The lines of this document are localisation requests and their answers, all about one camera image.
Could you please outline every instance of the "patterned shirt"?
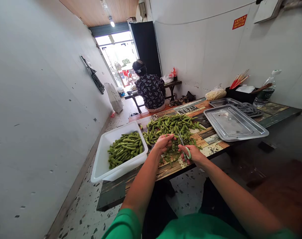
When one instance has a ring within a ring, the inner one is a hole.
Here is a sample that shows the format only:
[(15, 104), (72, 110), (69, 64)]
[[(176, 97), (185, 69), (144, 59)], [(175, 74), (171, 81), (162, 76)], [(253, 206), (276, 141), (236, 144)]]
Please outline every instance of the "patterned shirt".
[(153, 110), (165, 103), (164, 81), (156, 75), (141, 76), (135, 83), (138, 93), (143, 97), (145, 107)]

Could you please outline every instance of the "small table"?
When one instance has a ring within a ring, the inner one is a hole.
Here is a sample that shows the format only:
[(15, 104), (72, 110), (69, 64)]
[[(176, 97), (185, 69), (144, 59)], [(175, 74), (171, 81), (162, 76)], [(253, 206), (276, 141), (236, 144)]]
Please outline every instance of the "small table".
[[(192, 117), (197, 115), (203, 116), (203, 111), (209, 108), (212, 108), (212, 106), (209, 104), (209, 101), (203, 98), (189, 102), (187, 104), (176, 106), (162, 112), (157, 112), (151, 116), (142, 115), (142, 117), (139, 119), (137, 119), (137, 117), (140, 115), (130, 117), (129, 122), (137, 120), (137, 122), (146, 125), (151, 120), (151, 117), (153, 119), (156, 119), (157, 117), (161, 117), (163, 115), (176, 115), (185, 113), (189, 114)], [(260, 108), (260, 110), (264, 112), (264, 115), (254, 118), (254, 120), (265, 128), (268, 128), (293, 115), (299, 115), (302, 112), (301, 109), (283, 106), (275, 103), (267, 103), (264, 107)], [(198, 134), (196, 136), (196, 140), (199, 140), (199, 145), (205, 146), (203, 147), (203, 151), (207, 153), (207, 158), (209, 160), (224, 152), (227, 152), (235, 145), (239, 145), (243, 142), (224, 142), (219, 139), (213, 127), (208, 127), (206, 130), (202, 130), (200, 132), (197, 132), (196, 134)], [(128, 172), (127, 174), (123, 175), (113, 182), (103, 181), (97, 210), (106, 211), (107, 209), (122, 203), (126, 192), (129, 190), (131, 183), (133, 182), (141, 167), (142, 165), (138, 166), (134, 170)], [(174, 178), (188, 170), (191, 170), (194, 167), (194, 163), (191, 163), (191, 165), (183, 165), (178, 161), (173, 162), (172, 166), (166, 164), (158, 169), (156, 174), (156, 181)]]
[[(174, 94), (173, 94), (174, 86), (180, 85), (180, 84), (182, 84), (182, 81), (173, 81), (171, 83), (164, 85), (164, 88), (170, 88), (170, 90), (171, 90), (171, 95), (168, 97), (165, 97), (165, 99), (171, 99), (170, 101), (173, 101), (174, 100)], [(132, 98), (134, 100), (135, 105), (137, 106), (138, 112), (141, 114), (142, 111), (140, 110), (140, 107), (144, 106), (144, 104), (138, 105), (137, 100), (135, 99), (135, 97), (137, 97), (137, 96), (139, 96), (138, 92), (131, 94), (131, 95), (128, 95), (128, 93), (125, 93), (124, 98), (126, 100)]]

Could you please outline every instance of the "scissors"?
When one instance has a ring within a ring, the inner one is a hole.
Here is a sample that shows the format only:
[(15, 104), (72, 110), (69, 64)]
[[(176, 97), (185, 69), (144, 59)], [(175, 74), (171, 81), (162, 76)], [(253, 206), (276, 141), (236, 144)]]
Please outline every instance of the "scissors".
[[(181, 144), (185, 147), (185, 145), (184, 145), (184, 143), (183, 143), (183, 139), (182, 139), (182, 136), (181, 136), (181, 132), (179, 132), (178, 133), (178, 136), (180, 137), (180, 140), (181, 140)], [(184, 152), (183, 152), (183, 154), (184, 154), (184, 158), (186, 159), (191, 159), (192, 158), (192, 155), (191, 155), (191, 152), (190, 152), (190, 150), (188, 149), (188, 147), (185, 147), (186, 148), (186, 150), (187, 150), (187, 153), (188, 153), (188, 155), (187, 154), (185, 154)]]

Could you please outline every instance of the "chopsticks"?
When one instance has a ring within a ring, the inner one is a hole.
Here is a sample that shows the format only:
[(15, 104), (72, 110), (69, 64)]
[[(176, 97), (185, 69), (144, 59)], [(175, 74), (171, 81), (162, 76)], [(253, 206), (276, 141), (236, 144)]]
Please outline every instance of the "chopsticks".
[(274, 84), (273, 83), (267, 83), (266, 85), (262, 86), (261, 88), (259, 88), (259, 89), (255, 90), (255, 91), (251, 92), (251, 94), (259, 92), (259, 91), (262, 91), (262, 90), (265, 90), (265, 89), (271, 87), (272, 85), (274, 85)]
[(246, 76), (249, 69), (247, 69), (243, 74), (239, 74), (236, 76), (235, 80), (233, 81), (232, 85), (230, 86), (230, 89), (234, 89), (237, 86), (239, 86), (241, 83), (243, 83), (244, 80), (246, 80), (250, 76)]

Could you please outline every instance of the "stainless steel tray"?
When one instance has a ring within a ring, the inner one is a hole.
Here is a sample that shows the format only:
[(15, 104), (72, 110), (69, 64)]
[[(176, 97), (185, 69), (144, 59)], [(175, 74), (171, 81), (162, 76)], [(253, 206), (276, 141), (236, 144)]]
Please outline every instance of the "stainless steel tray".
[(213, 107), (219, 107), (219, 106), (223, 106), (226, 104), (235, 105), (235, 104), (239, 104), (239, 103), (240, 103), (239, 101), (234, 100), (232, 98), (223, 98), (223, 99), (214, 100), (214, 101), (209, 102), (209, 104)]
[(204, 111), (204, 115), (226, 142), (261, 138), (269, 135), (267, 129), (233, 105), (224, 105)]
[[(232, 98), (223, 98), (223, 99), (219, 99), (219, 100), (214, 100), (214, 101), (210, 101), (209, 104), (213, 107), (219, 107), (219, 106), (223, 106), (223, 105), (235, 105), (237, 106), (237, 104), (239, 104), (240, 102), (237, 100), (234, 100)], [(257, 109), (257, 111), (259, 112), (256, 115), (253, 116), (249, 116), (251, 118), (256, 118), (259, 116), (262, 116), (264, 114), (263, 111), (260, 111), (259, 109)]]

